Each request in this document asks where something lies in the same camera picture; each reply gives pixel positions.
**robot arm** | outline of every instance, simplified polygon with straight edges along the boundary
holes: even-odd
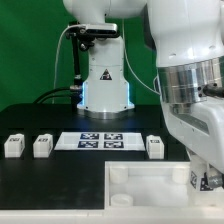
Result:
[[[105,23],[105,16],[139,16],[147,7],[157,50],[161,104],[167,128],[188,149],[224,173],[224,101],[206,95],[208,85],[211,88],[224,86],[224,46],[220,25],[223,1],[63,1],[80,23],[87,24]],[[108,43],[111,48],[113,45],[116,43]],[[103,51],[105,46],[99,44],[97,50]],[[94,52],[96,50],[90,52],[90,60]],[[97,61],[97,66],[105,64],[104,69],[109,66],[101,56]]]

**black table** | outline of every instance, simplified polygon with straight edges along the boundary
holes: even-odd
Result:
[[[140,132],[159,135],[165,160],[185,161],[182,144],[168,134],[158,105],[136,106],[134,115],[97,120],[77,115],[70,105],[18,104],[0,112],[0,209],[103,209],[105,161],[148,161],[146,152],[52,151],[48,159],[33,158],[38,135],[62,132]],[[19,159],[5,159],[9,135],[25,135]]]

